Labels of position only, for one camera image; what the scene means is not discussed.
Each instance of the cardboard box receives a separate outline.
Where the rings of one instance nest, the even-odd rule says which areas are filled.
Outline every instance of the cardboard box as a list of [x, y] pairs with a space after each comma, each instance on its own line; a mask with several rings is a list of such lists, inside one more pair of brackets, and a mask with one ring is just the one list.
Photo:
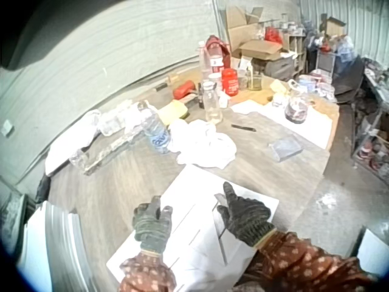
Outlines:
[[260, 29], [258, 21], [261, 18], [262, 11], [262, 7], [254, 7], [251, 15], [246, 15], [245, 10], [241, 7], [228, 6], [226, 8], [225, 18], [233, 57], [239, 58], [241, 52], [239, 47], [256, 38], [256, 34]]
[[333, 17], [328, 18], [326, 26], [327, 26], [326, 34], [331, 37], [334, 35], [340, 37], [341, 35], [345, 34], [346, 24], [339, 19]]
[[272, 41], [250, 40], [243, 44], [240, 49], [243, 56], [274, 61], [281, 58], [282, 44]]

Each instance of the work glove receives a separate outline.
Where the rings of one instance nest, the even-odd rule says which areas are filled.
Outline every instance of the work glove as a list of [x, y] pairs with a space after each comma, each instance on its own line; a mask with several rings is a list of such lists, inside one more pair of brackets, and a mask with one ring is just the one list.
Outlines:
[[135, 208], [133, 228], [142, 251], [156, 256], [164, 252], [171, 233], [172, 213], [170, 206], [160, 210], [159, 196], [154, 196], [150, 204], [140, 204]]
[[257, 200], [237, 196], [229, 182], [223, 184], [223, 189], [228, 208], [218, 206], [218, 211], [225, 228], [248, 246], [257, 247], [261, 239], [275, 229], [272, 223], [267, 222], [270, 209]]

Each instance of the red lid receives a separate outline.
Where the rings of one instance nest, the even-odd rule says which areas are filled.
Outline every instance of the red lid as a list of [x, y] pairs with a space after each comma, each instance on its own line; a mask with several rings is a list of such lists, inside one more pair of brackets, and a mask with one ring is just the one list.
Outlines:
[[227, 68], [221, 71], [222, 77], [234, 77], [236, 76], [236, 70], [232, 68]]

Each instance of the black pen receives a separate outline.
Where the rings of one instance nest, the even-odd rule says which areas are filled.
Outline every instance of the black pen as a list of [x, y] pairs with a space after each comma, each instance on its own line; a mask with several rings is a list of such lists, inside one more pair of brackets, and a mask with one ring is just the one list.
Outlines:
[[231, 124], [231, 127], [237, 128], [237, 129], [241, 129], [241, 130], [256, 132], [256, 129], [254, 129], [254, 128], [251, 128], [251, 127], [244, 127], [244, 126], [239, 126], [239, 125], [234, 125], [233, 123]]

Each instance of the brown floral sleeve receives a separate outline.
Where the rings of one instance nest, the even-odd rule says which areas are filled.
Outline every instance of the brown floral sleeve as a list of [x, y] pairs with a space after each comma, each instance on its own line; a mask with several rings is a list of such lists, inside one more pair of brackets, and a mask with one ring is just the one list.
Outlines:
[[372, 282], [356, 257], [342, 259], [296, 233], [278, 231], [259, 249], [240, 283], [253, 280], [277, 291], [331, 292], [363, 291]]
[[173, 291], [176, 279], [173, 272], [154, 257], [139, 253], [135, 258], [128, 259], [120, 265], [125, 273], [120, 286], [120, 292], [136, 291]]

